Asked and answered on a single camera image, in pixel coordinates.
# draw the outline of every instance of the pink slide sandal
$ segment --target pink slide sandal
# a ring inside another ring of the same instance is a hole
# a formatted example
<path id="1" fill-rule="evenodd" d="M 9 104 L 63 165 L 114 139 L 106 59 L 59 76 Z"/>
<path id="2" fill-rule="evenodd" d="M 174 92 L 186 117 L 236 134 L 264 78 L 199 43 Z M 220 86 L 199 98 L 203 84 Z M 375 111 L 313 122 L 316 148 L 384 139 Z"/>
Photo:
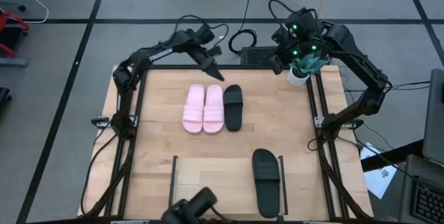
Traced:
<path id="1" fill-rule="evenodd" d="M 223 92 L 218 85 L 210 85 L 207 89 L 207 99 L 203 108 L 203 130 L 214 134 L 223 128 Z"/>
<path id="2" fill-rule="evenodd" d="M 198 134 L 203 127 L 203 100 L 205 89 L 202 85 L 192 85 L 183 108 L 182 125 L 190 133 Z"/>

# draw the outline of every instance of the white flower pot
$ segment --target white flower pot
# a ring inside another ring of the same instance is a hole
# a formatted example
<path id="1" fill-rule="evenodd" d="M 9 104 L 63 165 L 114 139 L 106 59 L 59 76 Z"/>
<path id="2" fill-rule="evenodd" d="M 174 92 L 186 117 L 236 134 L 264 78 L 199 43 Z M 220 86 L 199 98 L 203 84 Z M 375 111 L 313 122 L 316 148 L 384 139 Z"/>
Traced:
<path id="1" fill-rule="evenodd" d="M 310 77 L 310 75 L 307 75 L 305 78 L 298 78 L 297 76 L 293 75 L 292 70 L 293 70 L 293 68 L 290 68 L 290 70 L 287 74 L 287 80 L 289 81 L 290 85 L 293 85 L 293 86 L 304 85 L 305 82 L 307 82 L 308 77 Z"/>

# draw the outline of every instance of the red object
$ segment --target red object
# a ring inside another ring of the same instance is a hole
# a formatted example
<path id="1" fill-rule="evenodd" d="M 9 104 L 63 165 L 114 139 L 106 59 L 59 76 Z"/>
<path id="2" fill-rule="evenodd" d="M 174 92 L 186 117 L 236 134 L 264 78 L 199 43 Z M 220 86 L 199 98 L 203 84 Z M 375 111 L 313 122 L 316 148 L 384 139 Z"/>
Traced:
<path id="1" fill-rule="evenodd" d="M 13 14 L 10 14 L 9 12 L 3 12 L 0 14 L 0 33 L 8 24 L 8 19 L 14 19 L 18 24 L 21 24 L 23 26 L 22 32 L 25 34 L 28 33 L 29 25 L 26 22 L 24 22 L 23 19 Z M 14 51 L 11 48 L 7 47 L 5 44 L 0 43 L 0 49 L 6 53 L 7 57 L 9 58 L 14 57 L 15 54 Z"/>

